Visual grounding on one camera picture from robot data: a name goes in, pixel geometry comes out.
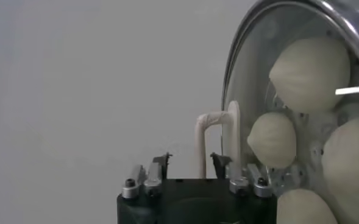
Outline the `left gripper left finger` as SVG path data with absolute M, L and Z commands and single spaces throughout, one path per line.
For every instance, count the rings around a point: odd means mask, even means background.
M 165 153 L 152 159 L 148 170 L 142 165 L 134 165 L 130 175 L 125 179 L 122 198 L 138 198 L 142 194 L 156 197 L 161 194 L 163 181 L 167 177 L 168 161 L 172 154 Z

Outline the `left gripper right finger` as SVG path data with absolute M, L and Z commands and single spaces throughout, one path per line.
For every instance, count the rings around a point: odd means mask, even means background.
M 247 192 L 252 192 L 259 198 L 272 197 L 271 186 L 256 167 L 253 168 L 249 176 L 244 176 L 229 156 L 212 153 L 210 157 L 213 161 L 217 179 L 228 179 L 231 193 L 244 195 Z

